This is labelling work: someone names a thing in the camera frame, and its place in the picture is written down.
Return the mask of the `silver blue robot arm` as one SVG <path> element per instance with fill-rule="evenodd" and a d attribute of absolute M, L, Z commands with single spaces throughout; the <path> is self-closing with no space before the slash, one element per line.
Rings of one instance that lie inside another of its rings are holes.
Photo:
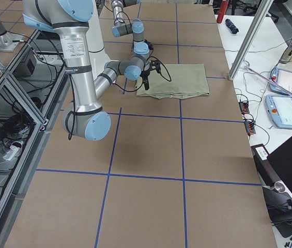
<path fill-rule="evenodd" d="M 124 8 L 136 1 L 112 1 L 112 33 L 115 37 L 133 36 L 133 56 L 129 60 L 110 60 L 104 51 L 95 1 L 24 1 L 23 18 L 27 26 L 59 35 L 65 72 L 73 101 L 63 112 L 62 125 L 70 136 L 99 141 L 109 132 L 111 118 L 99 98 L 124 76 L 147 80 L 149 47 L 144 40 L 144 25 L 139 19 L 125 21 Z"/>
<path fill-rule="evenodd" d="M 133 44 L 145 41 L 144 24 L 140 19 L 131 20 L 124 12 L 124 8 L 139 4 L 137 0 L 115 0 L 111 2 L 111 8 L 114 18 L 112 34 L 114 37 L 132 35 Z"/>

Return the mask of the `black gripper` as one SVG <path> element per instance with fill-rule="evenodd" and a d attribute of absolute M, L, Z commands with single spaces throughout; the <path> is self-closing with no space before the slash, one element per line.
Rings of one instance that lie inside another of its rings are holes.
<path fill-rule="evenodd" d="M 149 60 L 144 65 L 144 68 L 142 71 L 142 80 L 143 80 L 143 85 L 144 85 L 145 90 L 149 90 L 148 77 L 149 77 L 151 71 L 152 71 L 152 64 L 151 64 L 151 60 Z"/>

